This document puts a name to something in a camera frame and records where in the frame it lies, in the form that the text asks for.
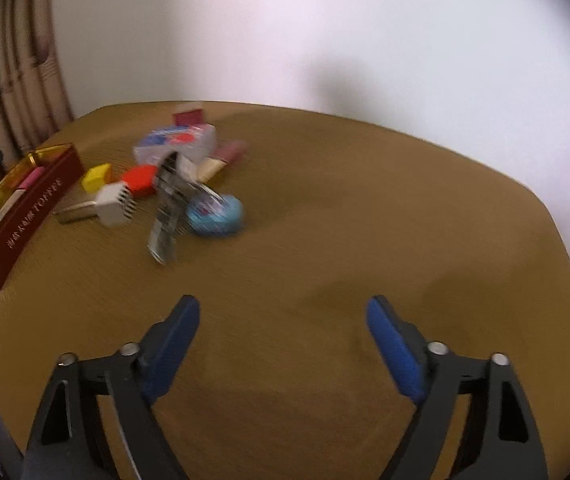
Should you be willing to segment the red rounded case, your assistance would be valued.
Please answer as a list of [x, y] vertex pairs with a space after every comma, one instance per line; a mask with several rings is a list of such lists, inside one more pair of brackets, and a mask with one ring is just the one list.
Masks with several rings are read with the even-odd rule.
[[155, 165], [139, 165], [124, 172], [120, 180], [130, 188], [132, 196], [140, 200], [156, 193], [154, 184], [156, 172]]

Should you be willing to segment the small red card box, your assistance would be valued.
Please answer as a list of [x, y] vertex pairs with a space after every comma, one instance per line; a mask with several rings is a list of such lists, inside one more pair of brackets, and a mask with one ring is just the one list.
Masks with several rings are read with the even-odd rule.
[[200, 102], [178, 104], [172, 112], [172, 121], [177, 127], [204, 124], [206, 122], [204, 107]]

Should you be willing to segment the white black striped cube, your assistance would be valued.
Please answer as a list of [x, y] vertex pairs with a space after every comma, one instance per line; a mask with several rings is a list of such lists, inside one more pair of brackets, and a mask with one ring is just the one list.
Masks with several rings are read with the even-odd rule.
[[102, 226], [124, 226], [129, 223], [136, 211], [136, 201], [122, 181], [105, 184], [93, 195], [76, 200], [54, 211], [58, 222], [66, 224], [96, 218]]

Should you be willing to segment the blue patterned round block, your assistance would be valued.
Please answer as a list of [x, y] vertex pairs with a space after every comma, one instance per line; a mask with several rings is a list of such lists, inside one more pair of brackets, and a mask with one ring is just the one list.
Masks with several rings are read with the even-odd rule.
[[189, 202], [187, 224], [200, 236], [228, 236], [244, 223], [244, 207], [233, 195], [200, 195]]

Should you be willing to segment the yellow striped cube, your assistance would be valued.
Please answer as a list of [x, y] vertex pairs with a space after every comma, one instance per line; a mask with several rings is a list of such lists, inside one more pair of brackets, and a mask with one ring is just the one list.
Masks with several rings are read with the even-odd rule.
[[90, 168], [82, 178], [81, 185], [87, 194], [95, 194], [107, 184], [113, 182], [113, 166], [102, 164]]

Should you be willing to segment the red gold tin box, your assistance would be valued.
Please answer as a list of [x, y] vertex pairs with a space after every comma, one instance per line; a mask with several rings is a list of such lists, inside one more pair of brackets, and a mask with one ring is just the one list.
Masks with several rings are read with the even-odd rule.
[[0, 182], [0, 290], [31, 237], [83, 175], [71, 143], [37, 148], [8, 170]]

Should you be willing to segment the cream rectangular block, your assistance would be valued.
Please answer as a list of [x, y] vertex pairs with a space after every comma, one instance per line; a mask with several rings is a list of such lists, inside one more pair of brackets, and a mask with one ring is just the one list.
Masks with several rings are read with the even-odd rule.
[[198, 166], [196, 171], [197, 181], [199, 183], [207, 183], [218, 172], [227, 166], [227, 162], [220, 158], [207, 157]]

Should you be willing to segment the clear box with blue cards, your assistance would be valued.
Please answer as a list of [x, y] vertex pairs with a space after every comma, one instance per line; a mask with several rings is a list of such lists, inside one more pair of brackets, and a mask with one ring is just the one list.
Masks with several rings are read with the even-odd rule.
[[138, 165], [159, 166], [171, 153], [185, 156], [199, 164], [217, 148], [215, 127], [209, 124], [158, 128], [144, 136], [132, 148]]

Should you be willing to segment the pink rectangular block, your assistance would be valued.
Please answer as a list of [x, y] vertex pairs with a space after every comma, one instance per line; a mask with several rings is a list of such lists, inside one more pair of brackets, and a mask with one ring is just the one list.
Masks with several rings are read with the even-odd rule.
[[248, 144], [244, 141], [233, 140], [221, 143], [211, 157], [224, 165], [233, 165], [238, 159], [245, 156]]

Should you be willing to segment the beige patterned curtain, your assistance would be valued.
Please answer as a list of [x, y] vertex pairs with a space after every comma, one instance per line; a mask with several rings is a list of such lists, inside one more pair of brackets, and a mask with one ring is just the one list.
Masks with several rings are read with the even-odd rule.
[[0, 0], [0, 153], [8, 169], [74, 119], [53, 0]]

